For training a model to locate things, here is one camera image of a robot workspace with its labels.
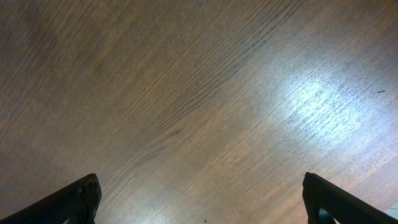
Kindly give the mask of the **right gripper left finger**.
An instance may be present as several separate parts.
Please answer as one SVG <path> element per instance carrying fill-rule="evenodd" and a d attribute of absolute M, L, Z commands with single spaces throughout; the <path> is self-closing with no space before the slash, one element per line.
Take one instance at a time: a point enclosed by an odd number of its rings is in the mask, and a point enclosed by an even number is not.
<path fill-rule="evenodd" d="M 88 174 L 1 220 L 1 224 L 94 224 L 101 200 L 96 174 Z"/>

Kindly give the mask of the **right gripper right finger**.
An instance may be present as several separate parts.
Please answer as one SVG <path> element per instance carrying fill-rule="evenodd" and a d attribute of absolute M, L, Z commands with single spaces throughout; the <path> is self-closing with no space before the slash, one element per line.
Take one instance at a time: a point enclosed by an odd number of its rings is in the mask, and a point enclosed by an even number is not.
<path fill-rule="evenodd" d="M 308 224 L 397 224 L 397 219 L 314 173 L 305 174 L 302 197 Z"/>

